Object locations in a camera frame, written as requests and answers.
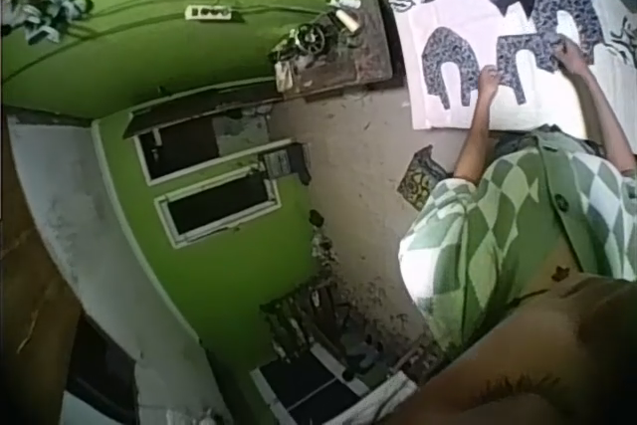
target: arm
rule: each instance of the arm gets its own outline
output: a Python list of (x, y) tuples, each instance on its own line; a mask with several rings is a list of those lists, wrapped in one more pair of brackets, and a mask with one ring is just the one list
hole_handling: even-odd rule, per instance
[(593, 98), (608, 161), (613, 163), (622, 174), (635, 171), (637, 167), (635, 156), (604, 90), (590, 69), (586, 69), (582, 79)]
[(476, 103), (469, 134), (454, 170), (455, 178), (466, 179), (477, 184), (485, 172), (487, 152), (489, 150), (491, 103), (498, 92), (499, 82), (500, 75), (495, 67), (488, 66), (483, 68), (480, 73), (478, 102)]
[(562, 41), (562, 45), (553, 54), (571, 74), (582, 78), (588, 88), (597, 113), (607, 159), (623, 174), (634, 172), (637, 168), (635, 156), (604, 90), (588, 68), (579, 47), (567, 37), (562, 36)]

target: green wall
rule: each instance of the green wall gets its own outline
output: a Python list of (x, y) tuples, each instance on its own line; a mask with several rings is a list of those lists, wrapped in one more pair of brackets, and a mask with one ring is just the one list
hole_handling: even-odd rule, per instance
[(313, 271), (307, 190), (296, 177), (280, 179), (283, 206), (278, 211), (242, 224), (238, 232), (173, 249), (154, 197), (223, 174), (251, 158), (149, 187), (133, 140), (121, 139), (127, 122), (124, 111), (99, 125), (119, 201), (142, 252), (204, 346), (235, 369), (253, 368), (271, 355), (259, 305), (288, 292)]
[[(94, 18), (62, 44), (2, 39), (3, 103), (99, 118), (172, 93), (272, 75), (267, 53), (323, 0), (92, 0)], [(243, 8), (242, 22), (183, 20), (188, 4)]]

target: person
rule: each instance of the person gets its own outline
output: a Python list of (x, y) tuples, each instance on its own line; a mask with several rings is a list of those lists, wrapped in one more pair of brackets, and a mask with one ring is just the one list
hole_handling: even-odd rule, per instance
[(554, 55), (587, 87), (603, 148), (543, 126), (506, 135), (487, 166), (500, 75), (482, 70), (453, 177), (399, 251), (446, 363), (387, 423), (635, 422), (635, 156), (579, 47), (562, 37)]

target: electrical cable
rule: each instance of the electrical cable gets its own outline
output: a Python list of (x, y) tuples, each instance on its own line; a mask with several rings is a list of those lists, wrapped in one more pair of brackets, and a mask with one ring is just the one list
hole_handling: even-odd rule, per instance
[[(99, 17), (104, 17), (106, 15), (116, 14), (124, 10), (152, 4), (154, 1), (156, 0), (127, 0), (125, 2), (120, 2), (119, 4), (111, 5), (109, 7), (105, 7), (101, 9), (91, 14), (91, 18), (99, 18)], [(214, 0), (210, 5), (217, 5), (219, 2), (220, 0)]]
[[(308, 15), (317, 15), (317, 14), (321, 14), (322, 13), (322, 11), (320, 11), (320, 10), (307, 9), (305, 7), (297, 7), (297, 6), (293, 6), (293, 5), (277, 5), (277, 4), (259, 4), (259, 5), (253, 5), (253, 6), (248, 6), (248, 7), (236, 8), (236, 9), (232, 9), (232, 10), (233, 10), (233, 12), (237, 12), (237, 13), (240, 13), (240, 14), (243, 14), (243, 15), (262, 14), (262, 13), (268, 13), (268, 12), (271, 12), (271, 11), (294, 12), (294, 13), (301, 13), (301, 14), (308, 14)], [(179, 13), (175, 13), (175, 14), (166, 14), (166, 15), (162, 15), (162, 16), (152, 17), (150, 19), (143, 19), (143, 20), (140, 20), (140, 21), (137, 21), (137, 22), (130, 22), (128, 24), (123, 24), (123, 25), (119, 25), (119, 26), (116, 26), (116, 27), (112, 27), (110, 29), (106, 29), (106, 30), (101, 31), (101, 32), (96, 32), (94, 34), (88, 34), (86, 37), (78, 39), (78, 40), (76, 40), (74, 42), (71, 42), (71, 43), (69, 43), (67, 45), (63, 45), (59, 49), (54, 50), (53, 52), (49, 52), (48, 54), (45, 54), (42, 57), (39, 57), (38, 59), (35, 59), (32, 62), (29, 62), (28, 64), (23, 65), (18, 70), (16, 70), (15, 72), (12, 72), (11, 74), (7, 75), (7, 77), (2, 79), (2, 84), (7, 84), (8, 82), (10, 82), (13, 79), (15, 79), (17, 76), (23, 74), (24, 72), (26, 72), (29, 69), (35, 67), (36, 65), (40, 64), (41, 62), (49, 60), (49, 59), (51, 59), (52, 57), (55, 57), (58, 54), (62, 54), (62, 53), (67, 52), (67, 51), (69, 51), (71, 49), (74, 49), (75, 47), (83, 44), (84, 42), (87, 42), (87, 41), (90, 41), (90, 40), (97, 40), (97, 39), (100, 39), (100, 38), (103, 38), (103, 37), (119, 34), (119, 33), (122, 33), (122, 32), (127, 32), (129, 30), (136, 29), (136, 28), (139, 28), (139, 27), (146, 27), (146, 26), (149, 26), (149, 25), (160, 24), (160, 23), (163, 23), (163, 22), (170, 22), (170, 21), (173, 21), (173, 20), (183, 20), (183, 13), (179, 12)]]

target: thread spool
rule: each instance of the thread spool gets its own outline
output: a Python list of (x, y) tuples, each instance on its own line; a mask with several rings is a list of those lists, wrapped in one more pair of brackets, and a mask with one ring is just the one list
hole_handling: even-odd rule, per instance
[(344, 7), (347, 9), (358, 9), (360, 8), (360, 0), (325, 0), (327, 5), (332, 7)]
[(360, 23), (358, 23), (353, 17), (341, 9), (336, 9), (336, 12), (334, 13), (336, 18), (342, 25), (344, 25), (345, 29), (347, 29), (350, 34), (354, 35), (358, 33), (360, 30)]

